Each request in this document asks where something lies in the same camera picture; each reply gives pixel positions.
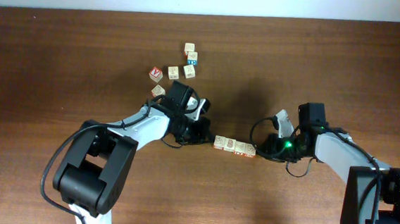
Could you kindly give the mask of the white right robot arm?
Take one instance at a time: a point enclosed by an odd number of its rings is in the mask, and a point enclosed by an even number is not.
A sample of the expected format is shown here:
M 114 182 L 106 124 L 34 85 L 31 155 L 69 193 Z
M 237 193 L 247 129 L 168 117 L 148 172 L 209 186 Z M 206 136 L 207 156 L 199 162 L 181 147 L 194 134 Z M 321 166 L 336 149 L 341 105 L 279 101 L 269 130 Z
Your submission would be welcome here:
M 273 133 L 258 154 L 285 164 L 311 157 L 331 167 L 346 184 L 339 224 L 400 224 L 400 168 L 376 160 L 342 131 L 311 127 L 291 138 Z

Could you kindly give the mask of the red edged block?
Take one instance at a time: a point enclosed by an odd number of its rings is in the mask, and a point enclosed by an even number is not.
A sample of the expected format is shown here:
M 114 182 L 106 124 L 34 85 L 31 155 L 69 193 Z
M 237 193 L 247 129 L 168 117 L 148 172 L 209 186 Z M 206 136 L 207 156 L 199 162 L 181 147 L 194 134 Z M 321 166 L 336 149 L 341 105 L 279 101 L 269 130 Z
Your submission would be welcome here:
M 245 149 L 244 149 L 244 155 L 246 157 L 253 158 L 256 156 L 256 149 L 252 144 L 246 144 Z

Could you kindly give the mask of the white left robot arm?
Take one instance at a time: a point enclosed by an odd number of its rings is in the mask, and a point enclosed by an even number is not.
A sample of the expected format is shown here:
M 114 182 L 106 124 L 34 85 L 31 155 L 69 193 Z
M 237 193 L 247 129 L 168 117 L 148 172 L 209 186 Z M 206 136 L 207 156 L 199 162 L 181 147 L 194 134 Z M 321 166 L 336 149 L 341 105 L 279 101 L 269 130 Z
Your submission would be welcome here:
M 111 209 L 121 195 L 134 156 L 146 144 L 172 134 L 178 147 L 211 138 L 207 99 L 190 99 L 182 113 L 157 97 L 117 123 L 84 122 L 54 152 L 42 174 L 40 193 L 70 213 L 76 224 L 113 224 Z

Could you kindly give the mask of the pineapple 2 block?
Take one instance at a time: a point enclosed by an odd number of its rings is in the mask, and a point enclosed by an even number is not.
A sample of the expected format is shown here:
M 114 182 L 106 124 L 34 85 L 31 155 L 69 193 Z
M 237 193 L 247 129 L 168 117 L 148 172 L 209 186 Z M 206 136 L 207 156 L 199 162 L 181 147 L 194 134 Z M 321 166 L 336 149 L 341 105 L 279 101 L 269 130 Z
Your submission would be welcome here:
M 225 143 L 223 146 L 224 151 L 234 152 L 236 145 L 236 140 L 231 138 L 225 138 Z

